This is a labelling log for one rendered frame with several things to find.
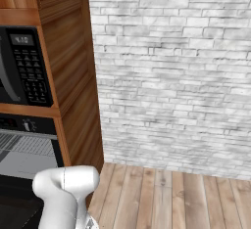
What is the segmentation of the black oven door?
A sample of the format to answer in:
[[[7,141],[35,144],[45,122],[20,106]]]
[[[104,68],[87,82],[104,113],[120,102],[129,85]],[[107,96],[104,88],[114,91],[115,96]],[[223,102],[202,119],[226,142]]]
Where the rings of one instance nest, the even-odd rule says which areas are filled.
[[[38,229],[42,210],[31,179],[0,174],[0,229]]]

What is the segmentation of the black microwave oven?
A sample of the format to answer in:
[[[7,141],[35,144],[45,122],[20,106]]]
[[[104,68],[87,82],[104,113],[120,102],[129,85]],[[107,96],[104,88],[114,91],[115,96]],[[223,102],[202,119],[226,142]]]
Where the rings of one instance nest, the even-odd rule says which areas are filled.
[[[24,25],[0,25],[4,66],[16,94],[13,101],[0,79],[0,103],[38,107],[53,105],[37,28]]]

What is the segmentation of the wooden appliance cabinet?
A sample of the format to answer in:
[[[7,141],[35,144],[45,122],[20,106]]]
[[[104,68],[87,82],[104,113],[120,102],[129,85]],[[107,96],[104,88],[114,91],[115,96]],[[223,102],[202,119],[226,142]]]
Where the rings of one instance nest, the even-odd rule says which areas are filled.
[[[0,114],[54,120],[63,166],[104,164],[89,0],[0,0],[0,25],[35,26],[53,105],[1,104]]]

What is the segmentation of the black built-in oven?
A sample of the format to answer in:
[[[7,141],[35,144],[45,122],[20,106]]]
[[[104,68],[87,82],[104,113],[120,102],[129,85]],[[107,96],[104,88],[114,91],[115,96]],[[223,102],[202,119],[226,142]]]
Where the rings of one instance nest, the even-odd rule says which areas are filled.
[[[54,120],[0,114],[0,174],[24,179],[64,165]]]

